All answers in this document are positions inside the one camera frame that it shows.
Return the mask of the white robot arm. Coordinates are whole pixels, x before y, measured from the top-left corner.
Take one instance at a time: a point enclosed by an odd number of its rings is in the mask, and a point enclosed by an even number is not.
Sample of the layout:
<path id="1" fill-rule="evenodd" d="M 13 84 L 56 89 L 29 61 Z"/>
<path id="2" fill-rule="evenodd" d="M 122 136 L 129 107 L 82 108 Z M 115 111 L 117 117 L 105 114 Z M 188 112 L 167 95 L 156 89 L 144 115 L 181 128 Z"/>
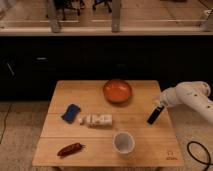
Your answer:
<path id="1" fill-rule="evenodd" d="M 161 92 L 157 106 L 147 119 L 152 125 L 164 108 L 185 104 L 213 124 L 213 101 L 209 99 L 211 87 L 204 81 L 181 82 Z"/>

